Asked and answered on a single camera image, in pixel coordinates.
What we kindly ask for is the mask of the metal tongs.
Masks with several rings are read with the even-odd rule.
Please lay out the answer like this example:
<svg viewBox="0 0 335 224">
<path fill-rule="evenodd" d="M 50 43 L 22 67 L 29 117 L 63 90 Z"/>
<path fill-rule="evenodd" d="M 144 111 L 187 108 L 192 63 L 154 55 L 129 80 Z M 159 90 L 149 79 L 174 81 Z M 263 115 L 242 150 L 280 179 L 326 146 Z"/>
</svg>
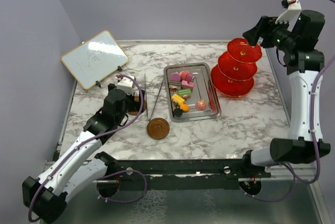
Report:
<svg viewBox="0 0 335 224">
<path fill-rule="evenodd" d="M 157 92 L 154 94 L 154 97 L 153 97 L 153 105 L 152 105 L 152 108 L 150 110 L 150 112 L 148 111 L 148 107 L 147 107 L 147 110 L 146 112 L 148 112 L 149 114 L 147 115 L 147 121 L 150 121 L 154 115 L 154 112 L 155 112 L 155 109 L 157 107 L 157 103 L 158 103 L 158 99 L 160 97 L 160 94 L 161 94 L 161 91 L 162 91 L 162 88 L 163 88 L 163 84 L 165 82 L 165 77 L 162 76 L 161 78 L 161 82 L 159 84 L 159 87 L 158 87 L 158 90 Z"/>
</svg>

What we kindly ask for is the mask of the red three-tier cake stand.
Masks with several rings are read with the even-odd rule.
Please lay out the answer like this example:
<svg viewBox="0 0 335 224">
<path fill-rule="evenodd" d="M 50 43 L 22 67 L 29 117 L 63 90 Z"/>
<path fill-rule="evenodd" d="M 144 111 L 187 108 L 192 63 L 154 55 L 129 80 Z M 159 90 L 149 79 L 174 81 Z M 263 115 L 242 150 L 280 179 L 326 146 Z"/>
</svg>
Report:
<svg viewBox="0 0 335 224">
<path fill-rule="evenodd" d="M 256 62 L 262 57 L 261 47 L 249 45 L 246 39 L 235 38 L 228 42 L 227 50 L 218 58 L 210 77 L 214 88 L 227 97 L 242 97 L 255 84 Z"/>
</svg>

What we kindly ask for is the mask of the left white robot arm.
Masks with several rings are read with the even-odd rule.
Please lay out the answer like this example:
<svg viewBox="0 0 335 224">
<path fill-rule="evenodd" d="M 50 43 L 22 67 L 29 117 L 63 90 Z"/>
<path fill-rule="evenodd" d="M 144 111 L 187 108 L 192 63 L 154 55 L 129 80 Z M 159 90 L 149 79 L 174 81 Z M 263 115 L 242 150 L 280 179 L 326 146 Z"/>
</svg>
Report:
<svg viewBox="0 0 335 224">
<path fill-rule="evenodd" d="M 89 156 L 100 149 L 115 133 L 132 125 L 127 113 L 136 103 L 135 89 L 140 88 L 130 76 L 117 84 L 109 84 L 103 106 L 87 121 L 71 147 L 37 178 L 27 177 L 23 184 L 23 201 L 31 223 L 43 220 L 55 222 L 65 211 L 69 201 L 96 179 L 110 179 L 116 167 L 101 158 Z"/>
</svg>

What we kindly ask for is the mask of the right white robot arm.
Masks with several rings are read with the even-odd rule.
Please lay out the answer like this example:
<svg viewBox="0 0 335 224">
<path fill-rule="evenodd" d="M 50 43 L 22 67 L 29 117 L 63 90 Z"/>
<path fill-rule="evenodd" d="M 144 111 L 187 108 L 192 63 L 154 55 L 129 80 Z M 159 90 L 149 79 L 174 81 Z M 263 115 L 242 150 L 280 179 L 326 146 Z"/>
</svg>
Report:
<svg viewBox="0 0 335 224">
<path fill-rule="evenodd" d="M 325 25 L 322 13 L 303 10 L 292 31 L 288 23 L 262 16 L 255 27 L 243 33 L 254 46 L 259 38 L 263 48 L 276 47 L 284 52 L 284 66 L 291 86 L 291 121 L 287 138 L 272 139 L 269 147 L 247 152 L 249 160 L 240 165 L 245 177 L 253 177 L 260 166 L 274 163 L 309 164 L 330 153 L 319 124 L 319 98 L 324 54 L 315 49 Z"/>
</svg>

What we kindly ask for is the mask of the pink heart-shaped cake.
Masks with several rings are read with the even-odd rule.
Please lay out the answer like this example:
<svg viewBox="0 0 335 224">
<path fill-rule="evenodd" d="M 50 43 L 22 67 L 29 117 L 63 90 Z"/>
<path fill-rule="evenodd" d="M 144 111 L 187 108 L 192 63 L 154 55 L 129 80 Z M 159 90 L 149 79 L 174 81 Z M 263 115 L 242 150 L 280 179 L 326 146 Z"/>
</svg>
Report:
<svg viewBox="0 0 335 224">
<path fill-rule="evenodd" d="M 207 108 L 207 103 L 204 99 L 200 99 L 196 104 L 195 108 L 199 111 L 205 111 Z"/>
</svg>

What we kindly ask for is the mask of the stainless steel tray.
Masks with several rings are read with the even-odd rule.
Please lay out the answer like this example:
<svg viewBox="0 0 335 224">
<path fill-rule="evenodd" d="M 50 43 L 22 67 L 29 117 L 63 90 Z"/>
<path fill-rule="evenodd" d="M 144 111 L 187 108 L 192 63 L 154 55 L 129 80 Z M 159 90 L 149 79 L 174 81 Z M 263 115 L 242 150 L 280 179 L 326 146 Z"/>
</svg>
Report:
<svg viewBox="0 0 335 224">
<path fill-rule="evenodd" d="M 179 108 L 178 103 L 174 103 L 171 100 L 173 94 L 178 94 L 177 91 L 169 90 L 170 75 L 174 72 L 181 72 L 187 70 L 195 74 L 194 88 L 190 98 L 185 99 L 185 104 L 189 106 L 189 112 L 183 112 L 180 118 L 173 116 L 173 110 Z M 167 102 L 169 106 L 169 113 L 174 122 L 184 122 L 191 120 L 203 120 L 217 118 L 221 114 L 219 100 L 214 89 L 214 86 L 210 80 L 210 69 L 206 63 L 192 63 L 186 65 L 169 65 L 164 69 L 165 77 L 165 88 Z M 195 104 L 200 100 L 204 99 L 207 103 L 205 111 L 199 111 L 195 108 Z"/>
</svg>

